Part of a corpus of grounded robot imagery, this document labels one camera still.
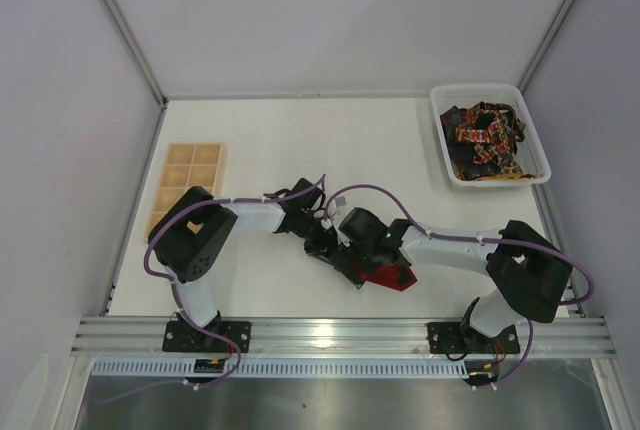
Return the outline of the red necktie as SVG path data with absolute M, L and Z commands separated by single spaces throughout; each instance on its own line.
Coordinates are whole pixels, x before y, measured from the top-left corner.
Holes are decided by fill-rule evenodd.
M 368 274 L 363 267 L 354 265 L 353 271 L 364 282 L 398 292 L 403 292 L 417 283 L 417 277 L 412 269 L 401 264 L 381 266 L 372 274 Z

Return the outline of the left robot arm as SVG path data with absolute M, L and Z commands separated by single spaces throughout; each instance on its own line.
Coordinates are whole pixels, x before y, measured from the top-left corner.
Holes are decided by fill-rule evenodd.
M 317 213 L 325 208 L 325 178 L 300 179 L 294 188 L 261 197 L 216 197 L 193 186 L 148 235 L 143 266 L 171 285 L 180 319 L 204 335 L 220 332 L 221 314 L 201 279 L 213 267 L 229 236 L 238 233 L 294 234 L 307 255 L 328 262 L 339 239 Z

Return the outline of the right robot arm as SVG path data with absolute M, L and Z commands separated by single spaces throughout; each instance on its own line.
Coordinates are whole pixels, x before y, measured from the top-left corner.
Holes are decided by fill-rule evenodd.
M 414 266 L 456 268 L 489 278 L 495 288 L 475 298 L 459 324 L 467 346 L 499 336 L 528 320 L 552 322 L 573 267 L 532 227 L 511 220 L 498 231 L 456 234 L 421 228 L 409 219 L 385 225 L 354 208 L 340 222 L 337 269 L 364 282 L 402 291 L 416 282 Z

